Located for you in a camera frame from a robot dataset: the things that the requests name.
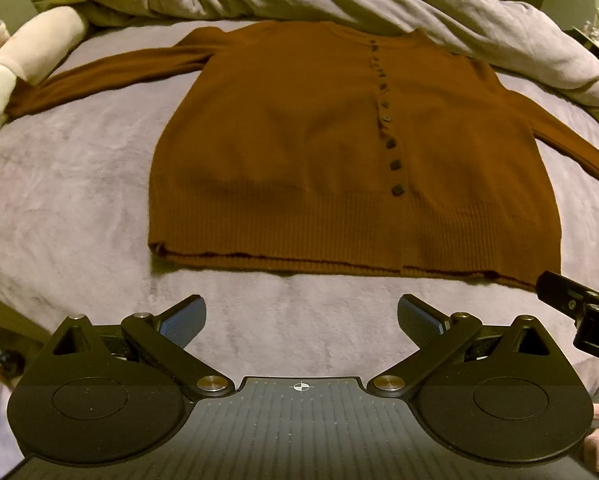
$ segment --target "rumpled comforter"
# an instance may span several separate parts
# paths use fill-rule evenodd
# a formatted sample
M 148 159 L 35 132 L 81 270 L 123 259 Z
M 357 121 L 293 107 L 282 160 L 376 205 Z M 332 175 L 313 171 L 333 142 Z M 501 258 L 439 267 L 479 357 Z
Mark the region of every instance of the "rumpled comforter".
M 599 122 L 599 60 L 543 12 L 498 0 L 94 0 L 80 8 L 95 23 L 110 10 L 189 20 L 263 18 L 333 21 L 385 36 L 422 28 L 451 52 L 542 82 Z

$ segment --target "plush toy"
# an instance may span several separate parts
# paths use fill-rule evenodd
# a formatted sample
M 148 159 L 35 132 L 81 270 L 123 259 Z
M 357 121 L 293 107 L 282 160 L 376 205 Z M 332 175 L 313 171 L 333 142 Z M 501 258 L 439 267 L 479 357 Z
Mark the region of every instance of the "plush toy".
M 0 23 L 0 129 L 17 78 L 36 85 L 86 37 L 89 21 L 73 7 L 38 14 L 9 37 Z

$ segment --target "triangular cutout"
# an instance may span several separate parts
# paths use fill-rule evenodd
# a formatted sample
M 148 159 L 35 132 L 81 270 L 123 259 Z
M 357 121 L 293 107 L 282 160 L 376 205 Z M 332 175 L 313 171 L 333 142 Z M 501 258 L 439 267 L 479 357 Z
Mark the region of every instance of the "triangular cutout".
M 534 328 L 525 328 L 522 330 L 518 352 L 533 355 L 550 354 L 547 346 Z
M 82 332 L 81 327 L 71 326 L 64 334 L 61 341 L 53 350 L 54 355 L 76 354 L 90 350 L 90 345 Z

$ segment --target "orange-brown sweater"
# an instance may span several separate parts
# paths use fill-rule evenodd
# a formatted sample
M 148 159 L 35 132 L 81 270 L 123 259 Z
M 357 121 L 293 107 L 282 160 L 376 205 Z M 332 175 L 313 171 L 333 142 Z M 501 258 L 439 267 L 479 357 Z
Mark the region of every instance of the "orange-brown sweater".
M 182 264 L 481 276 L 533 290 L 561 268 L 535 138 L 599 179 L 597 149 L 421 30 L 198 28 L 174 47 L 20 82 L 7 113 L 201 69 L 150 174 L 148 244 Z

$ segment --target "bed sheet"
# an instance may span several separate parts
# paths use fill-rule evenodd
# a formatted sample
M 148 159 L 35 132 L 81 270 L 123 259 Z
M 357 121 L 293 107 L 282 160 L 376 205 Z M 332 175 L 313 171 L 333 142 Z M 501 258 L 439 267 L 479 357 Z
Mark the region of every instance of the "bed sheet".
M 135 21 L 87 40 L 57 71 L 169 46 L 196 27 L 249 23 Z M 454 280 L 192 270 L 154 258 L 146 245 L 151 157 L 196 76 L 102 92 L 4 127 L 0 301 L 52 331 L 70 314 L 117 324 L 133 312 L 158 313 L 201 294 L 206 328 L 186 349 L 236 384 L 248 375 L 353 375 L 365 383 L 417 350 L 397 324 L 397 301 L 411 293 L 446 314 L 466 310 L 485 324 L 537 316 L 589 390 L 597 389 L 599 360 L 572 346 L 573 322 L 523 290 Z M 581 108 L 521 76 L 500 71 L 499 77 L 599 148 L 599 124 Z M 538 145 L 563 224 L 563 274 L 596 288 L 599 182 Z

